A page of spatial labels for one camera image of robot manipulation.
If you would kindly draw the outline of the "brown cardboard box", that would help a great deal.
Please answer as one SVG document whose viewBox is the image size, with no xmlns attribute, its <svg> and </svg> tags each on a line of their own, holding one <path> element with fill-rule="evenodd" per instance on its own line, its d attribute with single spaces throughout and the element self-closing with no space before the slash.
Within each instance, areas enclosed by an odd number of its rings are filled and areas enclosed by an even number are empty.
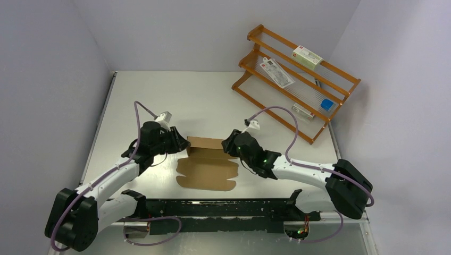
<svg viewBox="0 0 451 255">
<path fill-rule="evenodd" d="M 238 176 L 236 157 L 223 151 L 222 140 L 188 137 L 187 157 L 178 159 L 176 182 L 183 188 L 231 191 Z"/>
</svg>

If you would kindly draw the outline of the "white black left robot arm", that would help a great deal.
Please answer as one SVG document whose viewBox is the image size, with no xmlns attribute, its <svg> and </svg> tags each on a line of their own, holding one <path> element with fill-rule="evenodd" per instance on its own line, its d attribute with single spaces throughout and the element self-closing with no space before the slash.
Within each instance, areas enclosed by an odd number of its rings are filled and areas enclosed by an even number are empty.
<svg viewBox="0 0 451 255">
<path fill-rule="evenodd" d="M 83 251 L 96 235 L 124 218 L 139 221 L 150 215 L 145 195 L 124 190 L 154 163 L 157 155 L 177 154 L 190 146 L 176 127 L 145 122 L 119 161 L 108 171 L 76 189 L 62 189 L 55 197 L 44 234 L 56 251 Z"/>
</svg>

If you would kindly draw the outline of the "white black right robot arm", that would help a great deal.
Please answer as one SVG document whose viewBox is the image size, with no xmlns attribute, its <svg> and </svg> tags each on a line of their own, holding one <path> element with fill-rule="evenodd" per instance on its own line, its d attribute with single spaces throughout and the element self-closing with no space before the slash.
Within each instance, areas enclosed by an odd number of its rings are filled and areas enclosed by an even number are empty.
<svg viewBox="0 0 451 255">
<path fill-rule="evenodd" d="M 233 130 L 221 142 L 223 151 L 242 160 L 265 179 L 291 180 L 317 188 L 317 191 L 295 191 L 287 206 L 291 219 L 299 220 L 314 211 L 337 211 L 361 219 L 366 207 L 374 204 L 373 185 L 349 161 L 321 164 L 290 159 L 279 152 L 263 149 L 248 132 Z"/>
</svg>

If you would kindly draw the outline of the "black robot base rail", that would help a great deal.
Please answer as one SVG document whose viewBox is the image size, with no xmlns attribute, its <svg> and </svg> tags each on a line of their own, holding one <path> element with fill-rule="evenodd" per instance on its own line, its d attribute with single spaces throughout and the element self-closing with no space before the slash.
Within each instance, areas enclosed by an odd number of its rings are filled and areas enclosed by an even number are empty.
<svg viewBox="0 0 451 255">
<path fill-rule="evenodd" d="M 160 235 L 187 232 L 265 231 L 285 233 L 286 222 L 319 221 L 317 211 L 305 214 L 294 197 L 263 199 L 149 199 L 133 194 L 137 208 L 130 218 L 160 218 L 150 224 L 149 233 Z"/>
</svg>

